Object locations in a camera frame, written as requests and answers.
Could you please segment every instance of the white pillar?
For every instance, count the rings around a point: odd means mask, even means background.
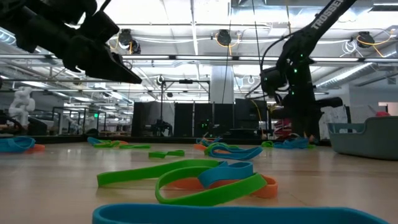
[[[230,66],[211,68],[210,102],[234,103],[234,74]]]

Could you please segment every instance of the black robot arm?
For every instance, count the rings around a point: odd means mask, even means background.
[[[289,84],[291,102],[298,109],[308,108],[315,101],[309,65],[309,57],[323,34],[342,16],[356,0],[332,0],[316,15],[313,22],[290,35],[275,67],[261,72],[261,87],[269,96],[275,96],[278,88]]]
[[[65,68],[116,82],[141,83],[123,64],[122,57],[110,51],[106,42],[119,27],[95,0],[7,0],[0,2],[0,26],[13,32],[17,46],[33,53],[41,46],[63,60]],[[79,29],[77,24],[86,14]]]

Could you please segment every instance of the white robot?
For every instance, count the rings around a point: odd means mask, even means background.
[[[35,110],[35,100],[30,98],[31,87],[19,87],[14,94],[14,101],[8,109],[9,116],[20,122],[23,127],[29,124],[29,112]]]

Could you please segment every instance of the gray plastic bin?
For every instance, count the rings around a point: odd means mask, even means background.
[[[398,116],[368,118],[364,124],[329,123],[330,142],[337,153],[398,160]],[[341,133],[352,129],[352,133]]]

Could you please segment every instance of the blue rubber band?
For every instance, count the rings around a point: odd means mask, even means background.
[[[204,146],[206,146],[206,147],[208,147],[211,143],[216,143],[216,142],[220,142],[221,141],[221,138],[220,137],[217,137],[216,139],[214,139],[213,141],[207,141],[206,139],[203,139],[203,138],[198,138],[197,139],[197,144],[202,144],[202,145],[204,145]]]
[[[28,137],[0,139],[0,152],[25,152],[26,150],[34,147],[35,142],[35,139]]]
[[[228,165],[227,162],[218,167],[202,172],[198,179],[204,188],[219,180],[241,180],[253,175],[253,164],[251,162],[237,162]]]
[[[285,140],[284,142],[275,142],[274,148],[278,149],[306,149],[309,141],[305,138],[298,138],[294,140]]]
[[[352,208],[302,207],[194,207],[183,205],[119,203],[93,212],[92,224],[387,224]]]
[[[92,144],[93,146],[94,146],[95,144],[102,143],[100,140],[98,140],[98,139],[96,139],[96,138],[93,138],[93,137],[88,137],[88,138],[87,138],[87,141],[88,141],[88,143]]]
[[[223,154],[215,152],[217,149],[228,151],[230,154]],[[222,144],[213,146],[208,155],[211,157],[222,158],[222,159],[237,159],[237,160],[248,160],[258,156],[262,152],[262,147],[254,147],[252,149],[238,149],[234,147],[226,147]]]

